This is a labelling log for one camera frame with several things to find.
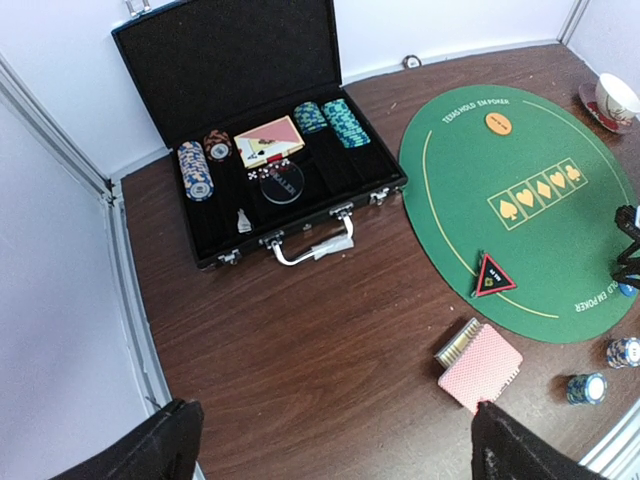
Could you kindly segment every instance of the white cup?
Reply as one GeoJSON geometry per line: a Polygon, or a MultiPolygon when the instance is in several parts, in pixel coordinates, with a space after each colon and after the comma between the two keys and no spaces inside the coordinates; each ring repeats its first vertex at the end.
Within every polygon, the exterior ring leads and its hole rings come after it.
{"type": "Polygon", "coordinates": [[[631,125],[633,118],[640,113],[640,98],[615,75],[603,73],[596,85],[598,109],[605,116],[622,124],[631,125]]]}

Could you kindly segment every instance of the red saucer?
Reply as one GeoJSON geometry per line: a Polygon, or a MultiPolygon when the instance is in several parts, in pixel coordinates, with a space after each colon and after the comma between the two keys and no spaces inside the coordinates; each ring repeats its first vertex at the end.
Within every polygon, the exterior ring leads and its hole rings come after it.
{"type": "Polygon", "coordinates": [[[637,123],[637,120],[634,118],[631,122],[631,125],[621,125],[615,120],[611,120],[609,117],[606,117],[598,108],[598,102],[596,102],[596,85],[595,83],[583,83],[578,87],[578,95],[580,96],[580,100],[589,113],[593,115],[593,117],[598,120],[600,125],[613,133],[619,133],[620,135],[624,135],[625,133],[629,133],[633,130],[633,124],[637,123]]]}

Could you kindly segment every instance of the wooden floor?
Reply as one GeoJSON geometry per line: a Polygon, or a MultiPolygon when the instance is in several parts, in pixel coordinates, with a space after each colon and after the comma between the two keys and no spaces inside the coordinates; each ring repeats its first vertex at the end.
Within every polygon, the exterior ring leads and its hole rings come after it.
{"type": "MultiPolygon", "coordinates": [[[[640,132],[609,134],[585,113],[593,73],[561,46],[453,60],[347,88],[397,152],[436,95],[471,84],[523,88],[566,108],[640,185],[640,132]]],[[[476,313],[438,275],[400,196],[355,213],[356,248],[293,269],[267,252],[202,273],[175,178],[161,160],[124,181],[140,287],[174,396],[205,410],[200,464],[214,479],[470,478],[471,414],[436,384],[434,352],[476,313]]],[[[315,229],[287,250],[328,230],[315,229]]],[[[638,334],[640,309],[606,337],[638,334]]],[[[560,451],[583,456],[638,398],[640,376],[606,370],[606,339],[549,345],[499,329],[522,372],[498,404],[560,451]],[[610,395],[571,407],[566,376],[604,370],[610,395]]]]}

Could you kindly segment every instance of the wall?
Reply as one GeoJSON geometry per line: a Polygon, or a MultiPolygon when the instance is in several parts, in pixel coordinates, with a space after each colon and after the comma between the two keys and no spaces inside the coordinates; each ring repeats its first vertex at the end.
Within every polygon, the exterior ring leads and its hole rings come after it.
{"type": "Polygon", "coordinates": [[[609,72],[640,92],[640,2],[591,0],[569,47],[597,73],[609,72]]]}
{"type": "MultiPolygon", "coordinates": [[[[354,78],[397,65],[408,53],[555,39],[573,0],[334,3],[343,77],[354,78]]],[[[108,175],[165,152],[110,36],[128,16],[123,0],[5,1],[0,16],[0,53],[108,175]]]]}
{"type": "Polygon", "coordinates": [[[146,411],[102,206],[2,103],[0,170],[0,478],[49,478],[146,411]]]}

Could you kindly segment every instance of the green poker mat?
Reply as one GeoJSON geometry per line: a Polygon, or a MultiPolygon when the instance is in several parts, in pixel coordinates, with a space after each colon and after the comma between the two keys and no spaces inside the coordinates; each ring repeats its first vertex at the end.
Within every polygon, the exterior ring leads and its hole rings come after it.
{"type": "Polygon", "coordinates": [[[487,318],[535,340],[573,343],[631,308],[611,272],[631,243],[616,208],[637,205],[636,195],[611,151],[559,106],[502,86],[449,91],[413,118],[400,164],[422,247],[487,318]],[[511,133],[494,133],[490,113],[506,117],[511,133]],[[471,296],[482,252],[516,289],[471,296]]]}

